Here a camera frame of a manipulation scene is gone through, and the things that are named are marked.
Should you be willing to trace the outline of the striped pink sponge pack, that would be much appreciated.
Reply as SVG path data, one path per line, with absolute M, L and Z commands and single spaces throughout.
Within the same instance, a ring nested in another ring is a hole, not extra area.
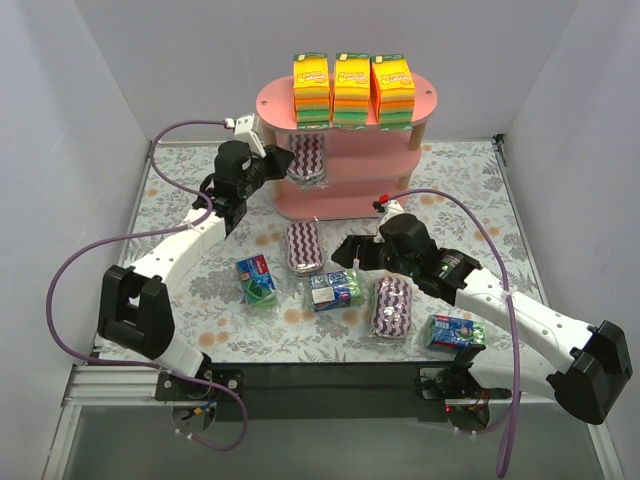
M 327 140 L 324 134 L 290 135 L 287 148 L 294 154 L 287 177 L 301 191 L 322 186 L 326 182 Z
M 294 222 L 285 230 L 286 265 L 299 276 L 320 272 L 325 255 L 320 232 L 315 222 Z
M 371 335 L 381 341 L 404 340 L 412 330 L 413 290 L 404 279 L 383 276 L 372 285 Z

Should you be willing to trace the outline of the orange sponge pack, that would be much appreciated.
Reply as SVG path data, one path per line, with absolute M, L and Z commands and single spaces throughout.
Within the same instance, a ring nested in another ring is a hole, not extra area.
M 367 53 L 337 53 L 332 90 L 332 122 L 338 127 L 361 128 L 370 104 L 370 57 Z
M 330 120 L 327 54 L 304 52 L 293 58 L 294 113 L 299 129 L 320 128 Z
M 415 107 L 416 86 L 402 54 L 373 55 L 371 98 L 382 130 L 410 130 Z

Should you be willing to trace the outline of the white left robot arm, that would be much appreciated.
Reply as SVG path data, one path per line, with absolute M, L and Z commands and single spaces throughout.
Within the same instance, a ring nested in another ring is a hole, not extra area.
M 223 143 L 180 230 L 131 265 L 114 265 L 105 272 L 99 336 L 174 375 L 201 378 L 208 358 L 176 333 L 170 291 L 204 253 L 232 233 L 247 212 L 247 200 L 264 183 L 286 177 L 293 160 L 292 152 L 277 145 L 255 153 L 247 142 Z

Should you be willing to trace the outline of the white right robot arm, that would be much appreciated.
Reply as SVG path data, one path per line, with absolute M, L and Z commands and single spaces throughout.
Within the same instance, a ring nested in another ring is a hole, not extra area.
M 542 357 L 521 372 L 520 388 L 553 398 L 574 417 L 604 422 L 633 370 L 624 331 L 562 315 L 510 293 L 476 259 L 440 248 L 414 215 L 397 214 L 377 235 L 349 235 L 331 256 L 342 267 L 388 270 L 410 278 L 428 296 L 471 312 L 518 337 Z

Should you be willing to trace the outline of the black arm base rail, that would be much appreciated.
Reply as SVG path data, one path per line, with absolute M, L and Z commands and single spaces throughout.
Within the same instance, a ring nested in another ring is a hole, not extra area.
M 445 402 L 483 402 L 451 361 L 212 363 L 199 375 L 233 388 L 251 420 L 416 418 L 443 422 Z

